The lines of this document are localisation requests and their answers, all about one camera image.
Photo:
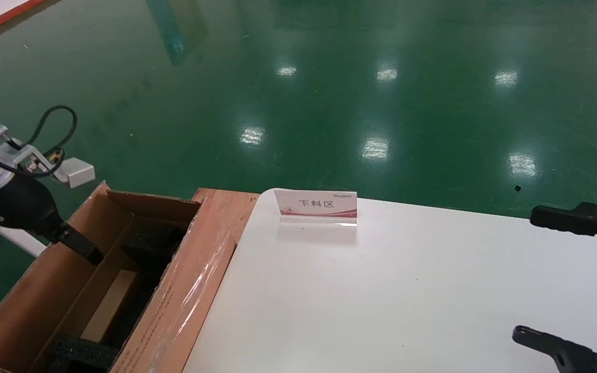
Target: cardboard box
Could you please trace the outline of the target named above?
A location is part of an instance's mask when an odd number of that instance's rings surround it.
[[[31,264],[0,303],[0,371],[45,371],[58,333],[80,337],[119,271],[135,267],[121,243],[140,222],[188,233],[111,370],[182,371],[234,253],[218,206],[112,191],[102,183],[69,222],[105,257],[93,266],[57,243]]]

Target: glossy floor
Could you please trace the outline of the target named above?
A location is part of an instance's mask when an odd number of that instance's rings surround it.
[[[116,189],[528,217],[597,202],[597,0],[57,2],[0,35],[0,123],[57,103]],[[69,215],[94,186],[52,191]],[[0,299],[30,262],[0,239]]]

